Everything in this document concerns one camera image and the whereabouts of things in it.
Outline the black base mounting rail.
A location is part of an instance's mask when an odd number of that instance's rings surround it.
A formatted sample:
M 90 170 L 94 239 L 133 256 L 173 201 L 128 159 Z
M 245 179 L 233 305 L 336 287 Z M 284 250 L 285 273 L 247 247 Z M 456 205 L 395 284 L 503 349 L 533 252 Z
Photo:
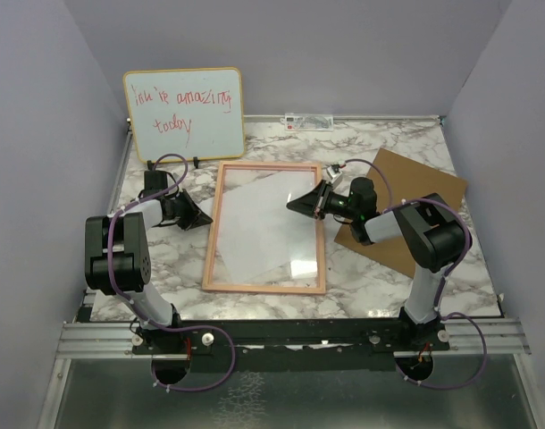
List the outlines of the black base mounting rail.
M 447 351 L 444 323 L 422 327 L 399 317 L 185 321 L 184 332 L 136 333 L 132 354 L 199 373 L 390 371 L 397 357 Z

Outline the brown cardboard backing board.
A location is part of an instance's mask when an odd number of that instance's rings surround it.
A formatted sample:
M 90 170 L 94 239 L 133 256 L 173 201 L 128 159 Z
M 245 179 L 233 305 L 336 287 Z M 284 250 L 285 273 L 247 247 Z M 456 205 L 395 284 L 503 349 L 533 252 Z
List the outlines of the brown cardboard backing board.
M 437 193 L 454 210 L 462 206 L 467 182 L 420 164 L 410 158 L 380 149 L 365 177 L 373 181 L 377 209 L 395 206 L 401 200 L 424 198 Z M 349 228 L 340 227 L 335 242 L 408 277 L 415 274 L 415 261 L 401 238 L 365 247 L 354 241 Z

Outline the white label strip at wall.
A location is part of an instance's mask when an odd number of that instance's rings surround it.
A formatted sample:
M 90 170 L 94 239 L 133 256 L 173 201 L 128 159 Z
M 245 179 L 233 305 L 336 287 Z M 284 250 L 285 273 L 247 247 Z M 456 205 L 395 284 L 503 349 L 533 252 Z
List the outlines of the white label strip at wall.
M 285 114 L 281 123 L 289 131 L 332 131 L 334 118 L 322 114 Z

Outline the small whiteboard with red writing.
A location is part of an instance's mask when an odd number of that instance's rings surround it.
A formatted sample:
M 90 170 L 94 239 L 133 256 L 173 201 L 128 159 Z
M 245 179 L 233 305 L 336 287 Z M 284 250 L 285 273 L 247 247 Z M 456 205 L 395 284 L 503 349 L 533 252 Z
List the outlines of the small whiteboard with red writing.
M 122 78 L 142 163 L 246 153 L 242 77 L 234 67 L 128 71 Z

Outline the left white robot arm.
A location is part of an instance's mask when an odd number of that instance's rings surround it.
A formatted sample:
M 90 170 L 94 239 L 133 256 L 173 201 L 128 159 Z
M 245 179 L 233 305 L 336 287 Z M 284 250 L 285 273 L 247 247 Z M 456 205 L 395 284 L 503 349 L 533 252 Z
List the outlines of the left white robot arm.
M 86 220 L 88 287 L 120 299 L 143 330 L 154 330 L 153 342 L 160 350 L 178 350 L 184 340 L 180 315 L 151 282 L 147 232 L 173 226 L 189 231 L 212 222 L 169 172 L 145 171 L 143 189 L 128 206 L 112 215 Z

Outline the aluminium front rail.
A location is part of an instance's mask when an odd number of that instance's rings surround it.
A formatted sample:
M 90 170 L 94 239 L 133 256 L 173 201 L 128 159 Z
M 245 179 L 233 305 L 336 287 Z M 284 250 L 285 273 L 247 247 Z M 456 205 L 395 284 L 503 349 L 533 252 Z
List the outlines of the aluminium front rail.
M 294 338 L 269 336 L 262 340 L 254 334 L 239 333 L 239 324 L 227 324 L 223 327 L 237 347 L 241 349 L 265 349 L 279 347 L 283 350 L 300 351 L 303 349 L 350 349 L 353 345 L 366 346 L 375 352 L 392 353 L 405 358 L 416 355 L 422 346 L 412 350 L 404 346 L 394 346 L 391 330 L 378 328 L 367 337 L 344 337 L 341 334 L 320 336 L 304 335 Z M 455 317 L 443 323 L 439 331 L 428 340 L 432 352 L 439 355 L 480 355 L 484 350 L 490 355 L 520 355 L 531 353 L 531 348 L 523 326 L 517 319 L 510 318 L 475 318 L 468 321 Z M 161 347 L 147 346 L 136 333 L 130 331 L 125 323 L 74 323 L 65 324 L 58 341 L 56 356 L 61 359 L 116 359 L 139 356 L 156 358 L 182 358 L 185 354 L 173 346 L 166 350 Z

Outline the pink wooden photo frame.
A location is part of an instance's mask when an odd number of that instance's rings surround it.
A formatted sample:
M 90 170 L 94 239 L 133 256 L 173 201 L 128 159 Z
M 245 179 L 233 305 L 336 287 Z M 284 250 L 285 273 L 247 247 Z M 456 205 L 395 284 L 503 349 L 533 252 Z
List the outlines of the pink wooden photo frame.
M 322 178 L 318 163 L 222 161 L 202 288 L 213 292 L 323 295 L 323 222 L 286 208 Z

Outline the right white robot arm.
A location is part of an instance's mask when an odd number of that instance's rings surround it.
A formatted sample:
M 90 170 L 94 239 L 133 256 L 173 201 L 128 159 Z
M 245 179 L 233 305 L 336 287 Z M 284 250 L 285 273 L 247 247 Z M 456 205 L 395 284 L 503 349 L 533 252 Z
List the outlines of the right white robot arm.
M 353 239 L 365 247 L 396 238 L 405 241 L 415 261 L 415 275 L 402 307 L 408 321 L 398 326 L 397 338 L 404 348 L 418 349 L 429 339 L 427 324 L 440 317 L 447 277 L 471 247 L 470 232 L 459 214 L 437 193 L 384 212 L 377 210 L 376 203 L 373 181 L 357 177 L 346 196 L 334 192 L 332 185 L 322 180 L 286 207 L 316 220 L 326 215 L 346 219 Z

